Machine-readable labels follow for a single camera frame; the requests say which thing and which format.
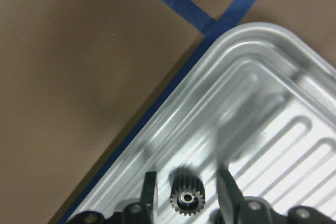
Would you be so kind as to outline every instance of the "blue tape strip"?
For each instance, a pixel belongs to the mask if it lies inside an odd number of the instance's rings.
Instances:
[[[166,5],[169,6],[171,9],[176,11],[187,22],[193,25],[202,34],[206,34],[216,22],[191,0],[162,1],[165,2]]]
[[[58,221],[59,224],[66,223],[70,215],[76,210],[79,204],[85,199],[89,192],[93,189],[96,183],[101,179],[105,172],[111,167],[114,161],[119,157],[119,155],[125,150],[125,148],[131,143],[135,136],[140,132],[140,130],[146,125],[148,120],[152,115],[158,110],[162,103],[168,98],[168,96],[173,92],[177,85],[182,81],[182,79],[187,75],[187,73],[192,69],[192,67],[198,62],[200,57],[205,53],[205,51],[213,44],[213,42],[224,32],[236,26],[242,17],[247,13],[250,7],[256,0],[233,0],[229,5],[228,9],[224,12],[218,22],[213,26],[209,32],[206,33],[205,38],[198,46],[198,48],[193,52],[187,62],[183,65],[182,69],[174,76],[172,81],[167,85],[164,91],[156,99],[153,105],[146,111],[145,115],[141,117],[140,121],[131,130],[128,136],[123,140],[123,142],[118,146],[116,151],[109,157],[106,163],[98,171],[93,180],[86,186],[80,196],[75,200],[71,207],[64,213],[62,218]]]

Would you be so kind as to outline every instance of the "gear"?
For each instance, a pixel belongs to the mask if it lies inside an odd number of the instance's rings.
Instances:
[[[205,205],[205,192],[201,180],[193,175],[178,175],[174,178],[170,203],[180,214],[200,212]]]

